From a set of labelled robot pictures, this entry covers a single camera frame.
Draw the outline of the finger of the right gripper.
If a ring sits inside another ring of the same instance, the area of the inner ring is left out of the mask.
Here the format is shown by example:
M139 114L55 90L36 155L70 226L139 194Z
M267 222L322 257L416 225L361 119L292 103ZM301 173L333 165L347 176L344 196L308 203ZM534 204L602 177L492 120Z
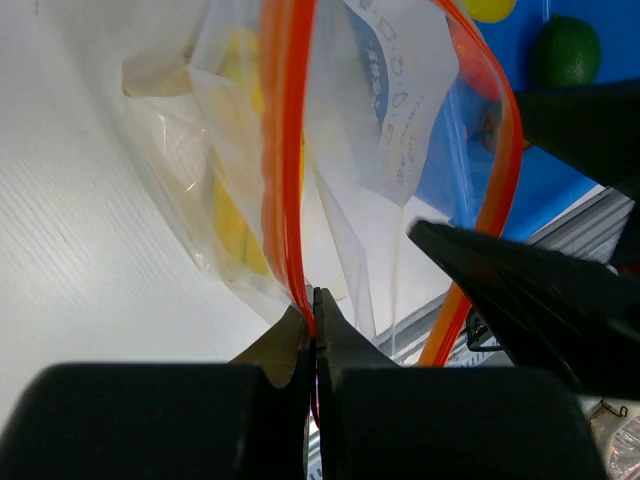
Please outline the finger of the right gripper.
M408 236L464 292L514 364L548 370L576 392L638 399L638 280L426 220Z
M515 94L523 135L597 183L639 198L639 80Z

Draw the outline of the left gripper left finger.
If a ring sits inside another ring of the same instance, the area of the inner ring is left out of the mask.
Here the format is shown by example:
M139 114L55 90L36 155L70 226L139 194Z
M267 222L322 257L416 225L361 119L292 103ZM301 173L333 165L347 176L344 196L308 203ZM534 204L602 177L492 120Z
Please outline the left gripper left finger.
M5 479L302 479L311 338L289 308L227 363L63 363L1 436Z

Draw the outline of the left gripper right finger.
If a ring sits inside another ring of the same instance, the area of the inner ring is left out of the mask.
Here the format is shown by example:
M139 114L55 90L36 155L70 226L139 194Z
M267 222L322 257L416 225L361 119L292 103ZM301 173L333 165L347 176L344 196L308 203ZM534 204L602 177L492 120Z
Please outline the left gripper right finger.
M327 479L603 479L575 397L530 368L400 367L314 292Z

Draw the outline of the yellow starfruit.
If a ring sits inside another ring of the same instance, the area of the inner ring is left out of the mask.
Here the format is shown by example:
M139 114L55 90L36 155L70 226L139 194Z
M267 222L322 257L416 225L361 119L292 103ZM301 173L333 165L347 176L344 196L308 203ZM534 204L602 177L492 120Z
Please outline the yellow starfruit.
M498 23L514 10L517 0L463 0L471 18L481 23Z

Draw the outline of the yellow banana bunch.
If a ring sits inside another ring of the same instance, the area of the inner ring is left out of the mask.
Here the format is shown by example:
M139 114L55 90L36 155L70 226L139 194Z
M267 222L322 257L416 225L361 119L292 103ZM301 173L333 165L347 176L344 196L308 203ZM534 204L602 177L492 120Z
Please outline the yellow banana bunch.
M302 277L300 198L308 57L287 32L227 26L211 44L217 61L204 92L220 174L236 214L216 218L224 245L248 268L284 285Z

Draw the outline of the clear zip top bag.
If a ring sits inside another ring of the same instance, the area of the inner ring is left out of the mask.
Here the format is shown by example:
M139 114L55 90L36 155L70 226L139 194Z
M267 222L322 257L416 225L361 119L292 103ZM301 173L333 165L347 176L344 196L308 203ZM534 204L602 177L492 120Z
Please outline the clear zip top bag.
M491 62L501 97L461 76L449 23ZM227 26L287 32L308 57L300 198L302 277L284 285L232 254L216 218L236 214L202 105ZM400 324L442 307L418 357L444 365L470 311L462 290L410 242L425 219L500 235L521 169L519 112L507 77L462 1L143 1L125 50L124 117L166 217L196 264L267 321L308 311L328 288L348 321L395 353Z

